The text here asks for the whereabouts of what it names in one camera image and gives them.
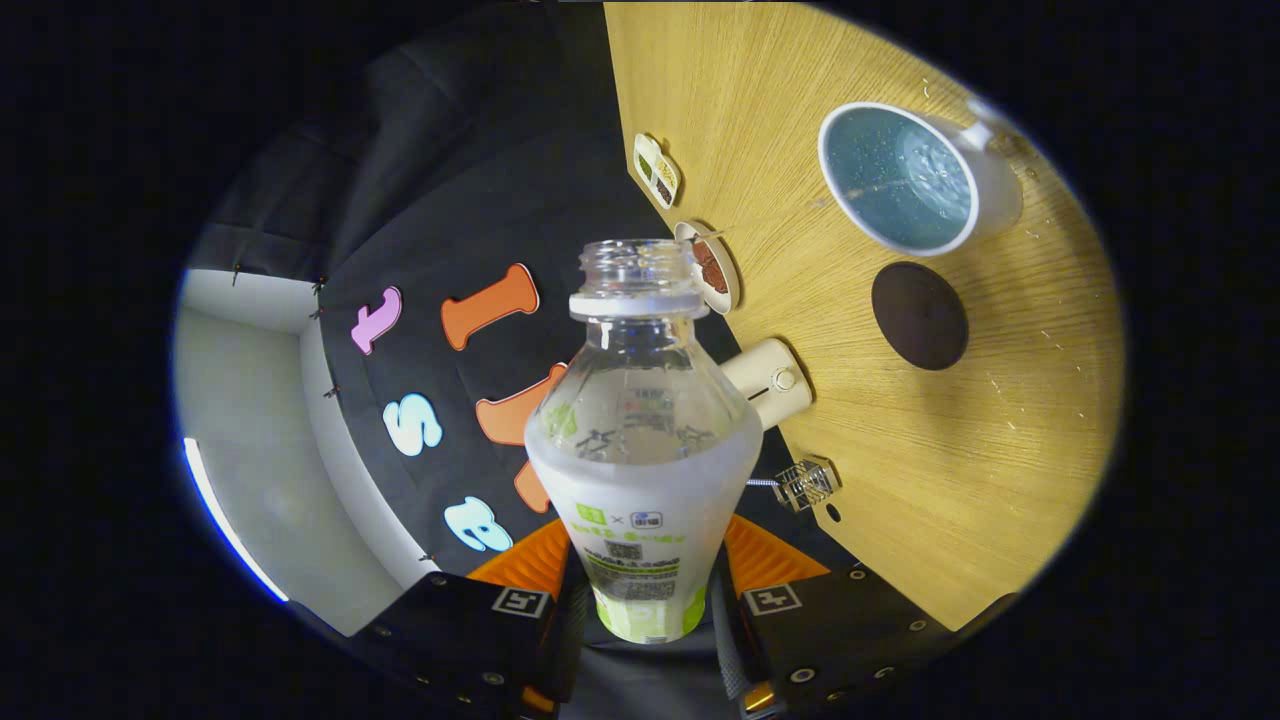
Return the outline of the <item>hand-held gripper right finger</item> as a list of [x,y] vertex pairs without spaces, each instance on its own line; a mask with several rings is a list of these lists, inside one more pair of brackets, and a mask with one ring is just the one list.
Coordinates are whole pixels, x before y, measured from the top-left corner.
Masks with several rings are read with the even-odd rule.
[[828,570],[733,516],[707,589],[742,719],[827,719],[951,650],[956,634],[861,564]]

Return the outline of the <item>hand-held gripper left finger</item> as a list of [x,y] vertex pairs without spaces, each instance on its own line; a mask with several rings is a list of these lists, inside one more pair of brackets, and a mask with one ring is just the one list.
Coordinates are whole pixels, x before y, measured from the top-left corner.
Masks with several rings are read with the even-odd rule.
[[582,564],[554,520],[467,577],[424,575],[346,648],[417,692],[430,719],[557,719],[591,611]]

